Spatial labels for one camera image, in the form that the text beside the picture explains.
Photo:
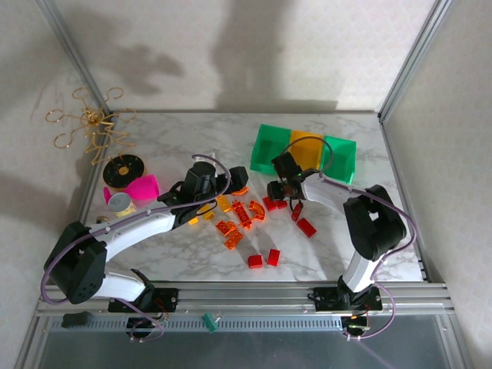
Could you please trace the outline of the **long orange lego brick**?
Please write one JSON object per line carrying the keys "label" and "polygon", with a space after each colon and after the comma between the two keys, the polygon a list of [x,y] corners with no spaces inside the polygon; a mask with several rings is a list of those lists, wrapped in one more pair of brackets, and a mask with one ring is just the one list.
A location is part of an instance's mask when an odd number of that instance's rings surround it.
{"label": "long orange lego brick", "polygon": [[239,225],[242,226],[244,229],[250,229],[252,226],[252,221],[248,213],[246,212],[244,205],[240,205],[236,207],[232,206],[232,208],[239,220]]}

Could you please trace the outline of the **green bin with notched rim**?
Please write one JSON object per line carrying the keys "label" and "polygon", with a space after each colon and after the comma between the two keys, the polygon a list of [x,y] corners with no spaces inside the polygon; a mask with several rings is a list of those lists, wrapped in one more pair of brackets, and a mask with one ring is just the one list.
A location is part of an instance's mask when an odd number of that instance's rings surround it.
{"label": "green bin with notched rim", "polygon": [[276,175],[271,162],[289,144],[291,129],[261,125],[251,154],[250,169],[263,174]]}

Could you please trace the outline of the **yellow plastic bin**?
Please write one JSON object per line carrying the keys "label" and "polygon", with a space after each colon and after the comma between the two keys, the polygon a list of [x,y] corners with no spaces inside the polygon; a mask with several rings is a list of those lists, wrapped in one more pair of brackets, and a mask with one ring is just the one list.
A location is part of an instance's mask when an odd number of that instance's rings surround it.
{"label": "yellow plastic bin", "polygon": [[290,143],[304,137],[309,139],[294,143],[288,151],[303,171],[309,168],[319,169],[324,152],[324,143],[319,141],[319,138],[323,139],[324,136],[305,131],[292,131]]}

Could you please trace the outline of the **pink plastic cup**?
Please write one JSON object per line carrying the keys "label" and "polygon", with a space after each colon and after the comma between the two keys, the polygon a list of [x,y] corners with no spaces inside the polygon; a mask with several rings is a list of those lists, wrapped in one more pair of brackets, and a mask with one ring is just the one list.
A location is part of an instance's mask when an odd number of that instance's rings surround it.
{"label": "pink plastic cup", "polygon": [[155,199],[159,196],[159,187],[154,175],[145,175],[132,181],[124,190],[135,200]]}

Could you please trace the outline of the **green plastic bin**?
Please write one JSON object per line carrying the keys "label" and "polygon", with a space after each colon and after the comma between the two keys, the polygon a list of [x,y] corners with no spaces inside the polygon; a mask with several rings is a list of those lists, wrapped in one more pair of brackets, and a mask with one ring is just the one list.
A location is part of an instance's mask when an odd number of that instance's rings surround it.
{"label": "green plastic bin", "polygon": [[[324,140],[331,146],[334,153],[330,166],[323,171],[324,175],[350,185],[356,171],[357,143],[331,136],[325,136]],[[330,162],[330,158],[330,149],[324,147],[321,168]]]}

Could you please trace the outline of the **black round disc gold centre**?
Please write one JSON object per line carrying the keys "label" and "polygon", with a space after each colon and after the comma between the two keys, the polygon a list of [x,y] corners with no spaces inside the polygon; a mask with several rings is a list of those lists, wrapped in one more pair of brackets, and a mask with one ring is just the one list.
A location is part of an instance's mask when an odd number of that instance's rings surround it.
{"label": "black round disc gold centre", "polygon": [[145,163],[136,155],[123,154],[110,158],[102,171],[102,180],[114,190],[127,188],[146,173]]}

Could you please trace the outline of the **black right controller box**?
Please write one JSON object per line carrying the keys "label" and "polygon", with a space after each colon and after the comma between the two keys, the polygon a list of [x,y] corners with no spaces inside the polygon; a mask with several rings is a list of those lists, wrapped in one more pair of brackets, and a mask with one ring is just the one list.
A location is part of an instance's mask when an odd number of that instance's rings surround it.
{"label": "black right controller box", "polygon": [[352,315],[341,318],[343,331],[352,336],[362,336],[371,329],[368,317],[365,315]]}

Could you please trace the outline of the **black controller box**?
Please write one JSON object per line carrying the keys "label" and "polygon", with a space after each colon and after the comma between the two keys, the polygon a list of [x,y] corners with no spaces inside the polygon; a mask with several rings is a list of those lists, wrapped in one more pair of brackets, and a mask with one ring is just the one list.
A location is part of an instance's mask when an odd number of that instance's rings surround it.
{"label": "black controller box", "polygon": [[155,326],[148,319],[142,317],[130,317],[126,324],[127,333],[136,337],[146,337],[154,328]]}
{"label": "black controller box", "polygon": [[371,329],[368,317],[365,315],[352,315],[341,318],[343,331],[352,336],[362,336]]}

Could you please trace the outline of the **black clamp knob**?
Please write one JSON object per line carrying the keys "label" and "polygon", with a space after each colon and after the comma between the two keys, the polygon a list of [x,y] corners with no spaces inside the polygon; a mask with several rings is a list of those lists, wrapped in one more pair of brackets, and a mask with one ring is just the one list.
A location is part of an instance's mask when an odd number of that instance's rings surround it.
{"label": "black clamp knob", "polygon": [[88,311],[64,314],[61,327],[71,329],[74,327],[85,327],[91,322],[92,314]]}

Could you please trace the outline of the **right aluminium side rail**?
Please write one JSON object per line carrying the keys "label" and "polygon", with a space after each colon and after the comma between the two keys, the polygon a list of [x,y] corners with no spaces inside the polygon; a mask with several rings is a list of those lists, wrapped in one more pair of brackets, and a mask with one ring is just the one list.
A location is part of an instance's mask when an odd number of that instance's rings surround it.
{"label": "right aluminium side rail", "polygon": [[[395,180],[397,183],[397,189],[399,191],[401,197],[401,203],[403,205],[403,209],[406,211],[408,215],[411,216],[412,221],[418,226],[417,217],[414,213],[414,207],[411,204],[411,199],[409,194],[407,193],[406,185],[404,183],[403,172],[397,162],[396,151],[394,145],[391,144],[389,135],[387,133],[386,125],[384,124],[383,119],[378,116],[378,121],[381,127],[381,133],[384,139],[384,143],[386,145],[386,149],[389,155],[389,160],[391,162],[391,167],[394,172]],[[425,246],[424,240],[421,235],[420,228],[414,232],[416,239],[414,242],[414,250],[417,255],[417,259],[422,264],[422,275],[423,279],[428,283],[442,283],[444,279],[441,277],[440,272],[436,269],[434,262],[432,261],[430,255],[428,254]]]}

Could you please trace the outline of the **aluminium side rail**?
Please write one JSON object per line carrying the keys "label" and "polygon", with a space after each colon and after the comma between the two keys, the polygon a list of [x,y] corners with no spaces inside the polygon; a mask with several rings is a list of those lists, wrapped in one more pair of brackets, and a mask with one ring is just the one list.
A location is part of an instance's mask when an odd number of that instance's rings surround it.
{"label": "aluminium side rail", "polygon": [[53,145],[55,148],[59,150],[70,148],[78,131],[83,131],[84,137],[87,139],[84,155],[91,155],[90,164],[92,169],[89,172],[88,179],[85,179],[86,187],[81,201],[80,219],[86,218],[86,208],[92,196],[92,188],[97,182],[96,177],[100,164],[105,161],[106,149],[112,143],[113,117],[114,115],[105,115],[101,109],[95,110],[90,107],[84,107],[80,116],[66,114],[61,109],[52,110],[45,116],[45,120],[51,123],[65,120],[73,120],[78,123],[70,132],[62,132],[54,138]]}
{"label": "aluminium side rail", "polygon": [[[386,125],[384,124],[383,119],[378,116],[378,121],[381,127],[381,133],[384,139],[384,143],[386,145],[386,149],[389,155],[389,160],[391,162],[391,167],[394,172],[395,180],[397,183],[397,189],[399,191],[401,197],[401,203],[403,205],[403,209],[406,211],[408,215],[411,216],[412,221],[418,226],[417,217],[414,213],[414,207],[411,204],[411,199],[409,194],[407,193],[406,185],[404,183],[403,172],[397,162],[396,151],[394,145],[391,144],[389,135],[387,133]],[[417,259],[422,264],[422,275],[423,279],[428,283],[442,283],[444,279],[441,277],[440,272],[436,269],[434,262],[432,261],[430,255],[428,254],[425,246],[424,240],[421,235],[420,228],[414,232],[416,239],[414,242],[414,250],[417,255]]]}

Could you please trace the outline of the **left aluminium side rail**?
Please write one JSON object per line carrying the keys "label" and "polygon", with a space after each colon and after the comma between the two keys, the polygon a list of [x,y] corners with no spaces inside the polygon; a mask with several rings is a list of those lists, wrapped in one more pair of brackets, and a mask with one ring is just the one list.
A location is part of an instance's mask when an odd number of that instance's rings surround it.
{"label": "left aluminium side rail", "polygon": [[66,114],[61,109],[52,110],[45,116],[45,120],[51,123],[65,120],[73,120],[78,123],[70,132],[62,132],[54,138],[53,145],[55,148],[59,150],[70,148],[78,131],[83,131],[84,137],[87,139],[84,155],[91,155],[90,164],[92,169],[89,172],[88,179],[85,179],[86,187],[81,201],[80,219],[86,218],[86,208],[92,196],[92,188],[97,182],[96,177],[100,164],[105,161],[106,149],[112,143],[113,117],[114,115],[105,115],[101,109],[95,110],[90,107],[84,107],[80,116]]}

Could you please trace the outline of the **right aluminium corner post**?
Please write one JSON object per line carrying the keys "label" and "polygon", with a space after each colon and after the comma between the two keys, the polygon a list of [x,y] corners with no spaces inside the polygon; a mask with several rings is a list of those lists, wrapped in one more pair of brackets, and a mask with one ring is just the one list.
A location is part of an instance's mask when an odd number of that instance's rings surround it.
{"label": "right aluminium corner post", "polygon": [[377,113],[378,120],[381,125],[390,117],[394,110],[398,99],[404,93],[405,88],[410,82],[412,75],[416,72],[417,66],[420,64],[426,51],[431,45],[431,42],[439,29],[449,7],[454,0],[434,0],[430,12],[424,20],[424,23],[417,33],[417,37],[411,46],[400,71],[397,74],[384,102]]}

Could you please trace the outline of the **aluminium corner post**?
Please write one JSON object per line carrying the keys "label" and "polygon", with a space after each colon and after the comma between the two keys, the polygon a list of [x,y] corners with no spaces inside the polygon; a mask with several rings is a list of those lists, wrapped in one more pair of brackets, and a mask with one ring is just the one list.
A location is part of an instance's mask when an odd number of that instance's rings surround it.
{"label": "aluminium corner post", "polygon": [[89,71],[81,52],[78,50],[74,42],[68,24],[63,19],[62,14],[54,3],[54,0],[34,0],[39,7],[49,26],[51,27],[58,43],[65,52],[72,67],[78,73],[82,84],[88,89],[90,96],[95,101],[99,108],[102,108],[104,113],[111,113],[111,109],[103,99],[101,90],[96,84],[91,72]]}
{"label": "aluminium corner post", "polygon": [[417,66],[420,64],[426,51],[431,45],[431,42],[439,29],[449,7],[454,0],[434,0],[430,12],[424,20],[424,23],[417,33],[417,37],[411,46],[400,71],[397,74],[384,102],[377,113],[378,120],[381,125],[390,117],[394,110],[398,99],[404,93],[405,88],[410,82],[412,75],[416,72]]}

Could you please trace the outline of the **left aluminium corner post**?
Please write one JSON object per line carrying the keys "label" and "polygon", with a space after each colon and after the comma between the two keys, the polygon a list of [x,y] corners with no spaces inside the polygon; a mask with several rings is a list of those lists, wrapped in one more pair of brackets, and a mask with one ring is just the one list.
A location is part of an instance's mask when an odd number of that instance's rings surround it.
{"label": "left aluminium corner post", "polygon": [[81,52],[78,50],[74,42],[68,24],[63,19],[62,14],[54,3],[54,0],[34,0],[39,7],[49,26],[51,27],[58,43],[65,52],[72,67],[78,73],[82,84],[88,89],[90,96],[95,101],[99,108],[102,108],[104,113],[111,113],[111,109],[103,99],[101,90],[96,84],[91,72],[89,71]]}

